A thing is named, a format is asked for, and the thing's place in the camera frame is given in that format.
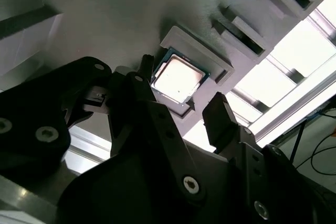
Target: bolt hole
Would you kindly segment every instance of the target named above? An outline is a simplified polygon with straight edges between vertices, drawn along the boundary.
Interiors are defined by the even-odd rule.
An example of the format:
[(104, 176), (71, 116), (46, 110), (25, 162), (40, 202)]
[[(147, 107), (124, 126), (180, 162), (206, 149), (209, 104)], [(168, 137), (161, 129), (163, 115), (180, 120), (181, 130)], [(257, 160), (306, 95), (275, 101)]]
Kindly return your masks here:
[(192, 182), (192, 181), (187, 181), (187, 184), (191, 189), (195, 189), (195, 187), (196, 187), (195, 183)]
[(253, 169), (254, 173), (261, 177), (261, 172), (258, 169)]
[(41, 134), (42, 134), (42, 136), (45, 136), (45, 137), (52, 137), (54, 134), (51, 132), (51, 131), (49, 131), (49, 130), (43, 130), (42, 132), (41, 132)]
[(169, 138), (174, 138), (174, 133), (171, 132), (171, 131), (167, 131), (166, 136), (169, 137)]
[(252, 155), (252, 157), (253, 157), (253, 159), (254, 159), (255, 161), (259, 162), (259, 158), (258, 158), (257, 156)]

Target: screw head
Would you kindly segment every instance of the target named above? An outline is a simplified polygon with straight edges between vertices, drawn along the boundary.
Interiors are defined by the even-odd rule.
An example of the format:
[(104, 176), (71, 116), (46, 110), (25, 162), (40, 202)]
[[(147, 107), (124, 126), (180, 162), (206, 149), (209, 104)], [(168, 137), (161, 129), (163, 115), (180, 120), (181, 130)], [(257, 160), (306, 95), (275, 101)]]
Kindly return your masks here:
[(135, 76), (135, 79), (136, 79), (137, 81), (143, 81), (143, 79), (142, 79), (140, 76)]
[(94, 64), (94, 66), (99, 70), (104, 70), (104, 66), (102, 66), (101, 64)]
[(184, 177), (183, 185), (190, 194), (197, 194), (200, 190), (198, 182), (193, 177), (190, 177), (190, 176)]
[(281, 152), (280, 152), (280, 150), (279, 150), (278, 148), (276, 148), (276, 147), (272, 147), (272, 150), (273, 150), (277, 155), (281, 156)]
[(249, 135), (252, 134), (252, 131), (250, 131), (249, 128), (247, 128), (247, 127), (244, 127), (244, 131)]
[(13, 125), (10, 120), (0, 118), (0, 134), (4, 134), (12, 129)]
[(256, 209), (259, 216), (262, 217), (264, 220), (269, 219), (268, 210), (262, 203), (260, 203), (259, 201), (255, 201), (254, 208)]
[(41, 142), (51, 143), (58, 138), (58, 131), (53, 127), (43, 126), (37, 129), (35, 136)]

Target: gray surface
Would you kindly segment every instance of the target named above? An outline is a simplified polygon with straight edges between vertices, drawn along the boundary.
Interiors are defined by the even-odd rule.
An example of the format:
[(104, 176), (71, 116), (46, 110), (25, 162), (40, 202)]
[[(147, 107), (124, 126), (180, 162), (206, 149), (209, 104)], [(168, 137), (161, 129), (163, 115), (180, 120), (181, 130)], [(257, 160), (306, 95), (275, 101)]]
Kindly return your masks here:
[[(8, 0), (0, 12), (11, 15), (19, 13), (18, 6), (29, 1), (31, 6), (50, 4), (64, 13), (62, 22), (50, 45), (45, 62), (57, 67), (83, 56), (93, 56), (106, 62), (112, 69), (125, 65), (136, 69), (143, 54), (155, 54), (159, 50), (162, 33), (170, 22), (178, 22), (202, 40), (214, 47), (235, 68), (235, 73), (222, 86), (228, 92), (254, 66), (254, 63), (237, 49), (223, 42), (218, 34), (211, 32), (212, 19), (223, 19), (218, 5), (228, 6), (243, 16), (248, 24), (275, 45), (288, 33), (299, 19), (285, 16), (280, 19), (269, 7), (268, 0)], [(217, 85), (211, 80), (204, 84), (206, 92), (202, 100), (209, 101)], [(188, 124), (180, 125), (182, 134), (196, 123), (202, 112), (197, 107), (196, 115)], [(109, 139), (108, 128), (103, 126), (104, 115), (97, 115), (82, 127), (103, 138)]]

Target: cable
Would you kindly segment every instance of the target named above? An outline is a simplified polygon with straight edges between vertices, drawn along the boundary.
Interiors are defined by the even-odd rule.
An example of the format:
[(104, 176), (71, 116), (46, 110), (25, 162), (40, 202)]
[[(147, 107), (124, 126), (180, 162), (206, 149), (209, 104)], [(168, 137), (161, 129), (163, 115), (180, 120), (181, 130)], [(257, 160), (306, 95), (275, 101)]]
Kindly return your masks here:
[(326, 116), (328, 118), (336, 119), (336, 116), (333, 116), (333, 115), (327, 115), (327, 114), (322, 114), (322, 113), (320, 113), (320, 115)]
[(327, 175), (327, 176), (336, 176), (336, 174), (331, 174), (331, 173), (323, 173), (323, 172), (320, 172), (319, 170), (317, 170), (315, 167), (314, 167), (314, 164), (313, 164), (313, 158), (315, 156), (315, 152), (316, 150), (319, 148), (319, 146), (325, 141), (327, 140), (329, 137), (331, 137), (333, 134), (335, 134), (334, 132), (329, 134), (328, 136), (326, 136), (324, 139), (322, 139), (319, 144), (315, 147), (314, 151), (313, 151), (313, 154), (310, 158), (310, 165), (311, 167), (314, 169), (315, 172), (317, 172), (318, 174), (321, 174), (321, 175)]
[(331, 150), (331, 149), (336, 149), (336, 146), (334, 146), (334, 147), (328, 147), (328, 148), (325, 148), (323, 150), (320, 150), (320, 151), (316, 152), (314, 155), (311, 155), (310, 157), (308, 157), (307, 159), (305, 159), (301, 164), (299, 164), (297, 167), (295, 167), (295, 169), (298, 169), (301, 165), (303, 165), (305, 162), (307, 162), (309, 159), (311, 159), (312, 157), (316, 156), (317, 154), (320, 154), (322, 152), (325, 152), (325, 151), (328, 151), (328, 150)]
[(290, 158), (289, 158), (289, 160), (291, 161), (291, 163), (294, 162), (295, 154), (296, 154), (296, 151), (298, 150), (299, 143), (300, 143), (300, 140), (301, 140), (301, 138), (302, 138), (303, 131), (304, 131), (305, 126), (306, 126), (306, 122), (307, 122), (307, 120), (305, 120), (305, 121), (303, 121), (303, 122), (301, 123), (298, 137), (296, 138), (296, 141), (295, 141), (295, 144), (294, 144), (294, 147), (293, 147), (292, 154), (290, 155)]

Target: black cable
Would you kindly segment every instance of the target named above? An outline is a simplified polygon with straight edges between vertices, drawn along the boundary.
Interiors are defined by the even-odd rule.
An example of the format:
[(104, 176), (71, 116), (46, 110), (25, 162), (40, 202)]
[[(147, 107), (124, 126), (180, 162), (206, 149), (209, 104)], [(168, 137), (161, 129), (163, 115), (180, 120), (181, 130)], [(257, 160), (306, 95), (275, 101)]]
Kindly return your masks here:
[(314, 169), (315, 172), (317, 172), (318, 174), (321, 174), (321, 175), (327, 175), (327, 176), (336, 176), (336, 174), (331, 174), (331, 173), (323, 173), (323, 172), (320, 172), (319, 170), (317, 170), (315, 167), (314, 167), (314, 164), (313, 164), (313, 158), (315, 156), (315, 152), (316, 150), (319, 148), (319, 146), (325, 141), (327, 140), (329, 137), (331, 137), (333, 134), (335, 134), (334, 132), (329, 134), (328, 136), (326, 136), (324, 139), (322, 139), (319, 144), (315, 147), (314, 151), (313, 151), (313, 154), (311, 155), (311, 158), (310, 158), (310, 165), (311, 167)]
[(305, 120), (305, 121), (303, 121), (303, 122), (301, 123), (298, 137), (296, 138), (296, 141), (295, 141), (295, 144), (294, 144), (294, 147), (293, 147), (292, 154), (290, 155), (290, 158), (289, 158), (289, 161), (291, 161), (291, 163), (294, 162), (294, 158), (295, 158), (295, 155), (296, 155), (296, 151), (298, 150), (299, 143), (300, 143), (300, 140), (301, 140), (301, 138), (302, 138), (303, 131), (305, 130), (305, 127), (306, 127), (306, 122), (307, 122), (307, 120)]
[(327, 114), (326, 114), (326, 113), (328, 113), (328, 112), (335, 111), (335, 110), (336, 110), (336, 109), (328, 110), (328, 111), (325, 111), (324, 113), (320, 113), (320, 115), (326, 116), (326, 117), (328, 117), (328, 118), (336, 119), (336, 116), (335, 116), (335, 115), (327, 115)]
[(333, 116), (333, 115), (326, 115), (326, 114), (320, 114), (320, 115), (326, 116), (326, 117), (328, 117), (328, 118), (336, 119), (336, 116)]
[(316, 156), (317, 154), (320, 154), (322, 152), (325, 152), (325, 151), (328, 151), (328, 150), (331, 150), (331, 149), (336, 149), (336, 146), (334, 146), (334, 147), (328, 147), (328, 148), (325, 148), (323, 150), (320, 150), (320, 151), (316, 152), (314, 155), (311, 155), (310, 157), (308, 157), (307, 159), (305, 159), (301, 164), (299, 164), (297, 167), (295, 167), (295, 169), (298, 169), (301, 165), (303, 165), (305, 162), (307, 162), (308, 160), (310, 160), (312, 157)]

